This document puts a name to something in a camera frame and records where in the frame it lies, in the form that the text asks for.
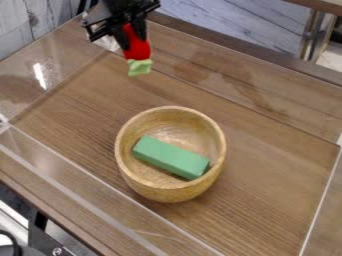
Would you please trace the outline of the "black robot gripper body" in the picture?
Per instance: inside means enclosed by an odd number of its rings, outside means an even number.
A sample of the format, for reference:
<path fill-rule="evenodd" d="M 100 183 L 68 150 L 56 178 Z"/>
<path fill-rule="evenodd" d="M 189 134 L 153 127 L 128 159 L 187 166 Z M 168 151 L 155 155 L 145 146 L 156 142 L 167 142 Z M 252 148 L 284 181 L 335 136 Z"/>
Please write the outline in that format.
<path fill-rule="evenodd" d="M 109 35 L 109 27 L 131 23 L 160 7 L 160 0 L 98 0 L 82 18 L 82 27 L 90 42 Z"/>

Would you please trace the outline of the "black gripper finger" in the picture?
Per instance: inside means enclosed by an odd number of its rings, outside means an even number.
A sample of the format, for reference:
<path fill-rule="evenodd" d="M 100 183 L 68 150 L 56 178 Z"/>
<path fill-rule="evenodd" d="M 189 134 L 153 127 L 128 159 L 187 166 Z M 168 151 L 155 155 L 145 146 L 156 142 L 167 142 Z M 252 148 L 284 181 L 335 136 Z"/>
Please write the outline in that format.
<path fill-rule="evenodd" d="M 109 27 L 109 35 L 114 38 L 120 48 L 127 51 L 129 49 L 129 40 L 121 25 Z"/>
<path fill-rule="evenodd" d="M 132 29 L 136 33 L 137 38 L 141 41 L 147 40 L 147 23 L 145 23 L 145 17 L 136 17 L 132 21 L 131 21 L 131 26 Z"/>

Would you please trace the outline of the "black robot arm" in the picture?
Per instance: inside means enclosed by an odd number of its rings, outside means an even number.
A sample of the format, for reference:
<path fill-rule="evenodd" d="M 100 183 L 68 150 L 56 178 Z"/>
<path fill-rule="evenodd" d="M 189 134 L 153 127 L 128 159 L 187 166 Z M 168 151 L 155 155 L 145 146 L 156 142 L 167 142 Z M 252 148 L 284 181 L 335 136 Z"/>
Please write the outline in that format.
<path fill-rule="evenodd" d="M 123 50 L 128 50 L 124 26 L 129 25 L 140 40 L 147 40 L 148 14 L 160 7 L 160 0 L 98 0 L 88 15 L 82 18 L 82 28 L 90 42 L 104 36 L 112 36 Z"/>

